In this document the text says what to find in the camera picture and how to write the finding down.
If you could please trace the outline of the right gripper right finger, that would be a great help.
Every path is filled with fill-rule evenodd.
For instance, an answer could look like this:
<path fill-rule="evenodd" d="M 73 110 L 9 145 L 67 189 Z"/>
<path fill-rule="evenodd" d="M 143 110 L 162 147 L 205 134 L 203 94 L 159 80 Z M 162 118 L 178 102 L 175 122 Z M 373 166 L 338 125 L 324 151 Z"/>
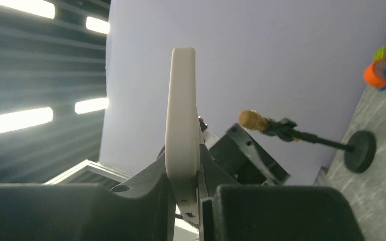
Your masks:
<path fill-rule="evenodd" d="M 200 145 L 200 240 L 364 240 L 329 186 L 241 185 Z"/>

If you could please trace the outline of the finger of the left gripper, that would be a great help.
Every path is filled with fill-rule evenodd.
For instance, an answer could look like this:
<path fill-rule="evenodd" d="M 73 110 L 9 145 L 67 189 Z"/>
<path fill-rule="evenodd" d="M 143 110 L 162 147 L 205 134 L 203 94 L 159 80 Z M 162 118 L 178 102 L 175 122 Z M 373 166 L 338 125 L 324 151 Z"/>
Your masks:
<path fill-rule="evenodd" d="M 209 149 L 214 161 L 242 185 L 283 185 L 291 176 L 240 124 Z"/>

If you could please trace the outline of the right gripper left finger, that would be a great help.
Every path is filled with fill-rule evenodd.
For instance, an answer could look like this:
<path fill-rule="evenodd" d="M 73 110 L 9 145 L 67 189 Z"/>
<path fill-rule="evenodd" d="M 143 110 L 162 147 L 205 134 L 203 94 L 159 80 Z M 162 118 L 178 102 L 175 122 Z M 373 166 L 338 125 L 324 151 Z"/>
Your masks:
<path fill-rule="evenodd" d="M 0 184 L 0 240 L 171 240 L 174 212 L 163 156 L 112 190 Z"/>

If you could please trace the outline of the white phone case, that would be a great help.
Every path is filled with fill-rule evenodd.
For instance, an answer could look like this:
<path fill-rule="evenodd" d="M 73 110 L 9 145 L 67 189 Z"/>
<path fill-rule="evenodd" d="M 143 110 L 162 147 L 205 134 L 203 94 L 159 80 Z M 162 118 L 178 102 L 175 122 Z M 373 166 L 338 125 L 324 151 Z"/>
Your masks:
<path fill-rule="evenodd" d="M 194 48 L 172 52 L 165 131 L 165 167 L 184 218 L 199 223 L 198 178 L 203 142 L 196 106 Z"/>

